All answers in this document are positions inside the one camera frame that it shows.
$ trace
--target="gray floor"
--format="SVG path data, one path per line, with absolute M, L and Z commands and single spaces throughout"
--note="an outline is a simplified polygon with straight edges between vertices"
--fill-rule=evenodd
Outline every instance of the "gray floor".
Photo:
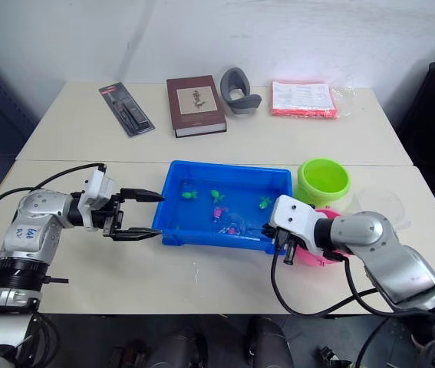
M 374 316 L 342 317 L 335 320 L 270 316 L 282 326 L 296 367 L 315 368 L 319 347 L 328 346 L 340 358 L 355 360 L 362 344 L 381 319 Z M 51 367 L 107 367 L 114 347 L 131 340 L 153 346 L 164 335 L 192 327 L 206 336 L 208 367 L 247 367 L 243 354 L 249 316 L 78 316 L 51 315 L 61 333 L 62 348 Z M 415 367 L 417 352 L 409 333 L 396 321 L 388 322 L 377 335 L 363 360 L 365 368 Z

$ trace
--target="white wall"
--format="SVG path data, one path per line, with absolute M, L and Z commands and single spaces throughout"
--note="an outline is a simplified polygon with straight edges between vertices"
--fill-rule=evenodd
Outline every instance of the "white wall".
M 396 123 L 431 61 L 434 0 L 0 1 L 0 74 L 37 117 L 65 81 L 163 83 L 237 65 L 254 85 L 373 87 Z

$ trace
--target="white table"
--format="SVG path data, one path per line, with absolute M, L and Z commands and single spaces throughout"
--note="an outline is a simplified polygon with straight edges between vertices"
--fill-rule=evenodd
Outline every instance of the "white table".
M 0 192 L 31 186 L 76 162 L 17 161 Z M 109 163 L 107 175 L 117 188 L 139 187 L 160 191 L 166 163 Z M 295 180 L 296 166 L 290 169 Z M 435 270 L 435 200 L 417 168 L 412 166 L 348 166 L 351 192 L 377 186 L 394 192 L 403 202 L 411 227 L 399 232 L 401 242 L 417 249 Z M 53 182 L 61 192 L 82 189 L 89 170 Z M 0 205 L 0 244 L 21 194 Z M 124 227 L 150 226 L 156 205 L 127 202 Z M 161 238 L 113 242 L 100 232 L 82 228 L 64 230 L 57 256 L 48 274 L 69 278 L 70 284 L 43 287 L 41 311 L 79 314 L 282 314 L 269 280 L 272 257 L 260 251 L 198 245 L 167 247 Z M 370 288 L 358 259 L 351 259 L 358 290 Z M 350 295 L 343 266 L 312 268 L 282 262 L 278 284 L 284 298 L 300 311 L 311 313 Z M 388 310 L 379 296 L 369 303 Z M 357 304 L 339 313 L 364 313 Z
M 129 138 L 98 92 L 108 83 L 68 82 L 18 159 L 243 165 L 298 165 L 326 156 L 345 165 L 411 165 L 372 90 L 355 90 L 351 114 L 337 120 L 272 117 L 269 89 L 253 117 L 227 117 L 227 133 L 175 139 L 165 84 L 127 84 L 156 129 Z

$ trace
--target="pink bowl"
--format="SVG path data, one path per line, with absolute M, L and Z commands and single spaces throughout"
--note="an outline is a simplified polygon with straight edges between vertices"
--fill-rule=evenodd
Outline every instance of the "pink bowl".
M 316 212 L 324 213 L 329 219 L 334 219 L 335 217 L 341 216 L 341 214 L 333 211 L 332 209 L 316 209 Z M 326 259 L 322 255 L 313 255 L 312 253 L 299 247 L 295 251 L 295 256 L 300 262 L 308 266 L 324 267 L 330 263 L 337 263 L 336 261 L 330 261 L 329 259 Z

